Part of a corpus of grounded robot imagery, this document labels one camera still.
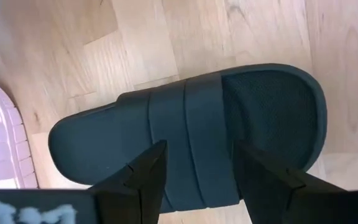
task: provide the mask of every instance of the pink sandal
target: pink sandal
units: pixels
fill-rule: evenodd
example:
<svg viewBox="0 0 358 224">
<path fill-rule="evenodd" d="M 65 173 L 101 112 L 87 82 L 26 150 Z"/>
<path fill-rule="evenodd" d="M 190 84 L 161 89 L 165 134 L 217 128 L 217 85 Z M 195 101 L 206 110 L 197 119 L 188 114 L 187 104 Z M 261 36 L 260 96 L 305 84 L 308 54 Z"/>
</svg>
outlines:
<svg viewBox="0 0 358 224">
<path fill-rule="evenodd" d="M 37 188 L 21 116 L 0 89 L 0 189 Z"/>
</svg>

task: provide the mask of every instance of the black slide sandal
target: black slide sandal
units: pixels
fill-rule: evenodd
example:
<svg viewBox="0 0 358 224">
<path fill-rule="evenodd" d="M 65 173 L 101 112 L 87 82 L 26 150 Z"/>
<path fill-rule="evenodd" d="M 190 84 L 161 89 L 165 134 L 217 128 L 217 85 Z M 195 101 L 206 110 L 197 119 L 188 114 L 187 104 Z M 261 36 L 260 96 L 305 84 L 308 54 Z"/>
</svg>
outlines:
<svg viewBox="0 0 358 224">
<path fill-rule="evenodd" d="M 238 203 L 233 140 L 307 170 L 321 152 L 326 125 L 323 91 L 312 76 L 289 65 L 251 65 L 124 93 L 59 121 L 49 148 L 65 177 L 95 184 L 166 139 L 161 212 L 172 212 Z"/>
</svg>

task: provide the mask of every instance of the hardwood floor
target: hardwood floor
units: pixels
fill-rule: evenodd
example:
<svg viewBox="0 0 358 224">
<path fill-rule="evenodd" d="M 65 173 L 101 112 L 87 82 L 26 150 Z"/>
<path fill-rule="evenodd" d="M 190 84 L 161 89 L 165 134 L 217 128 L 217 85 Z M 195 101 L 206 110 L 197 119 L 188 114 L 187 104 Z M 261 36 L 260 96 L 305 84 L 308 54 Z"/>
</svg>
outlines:
<svg viewBox="0 0 358 224">
<path fill-rule="evenodd" d="M 328 102 L 310 171 L 358 189 L 358 1 L 0 0 L 0 86 L 21 111 L 42 188 L 83 188 L 53 165 L 51 127 L 125 91 L 254 63 L 310 72 Z M 161 223 L 250 223 L 245 205 Z"/>
</svg>

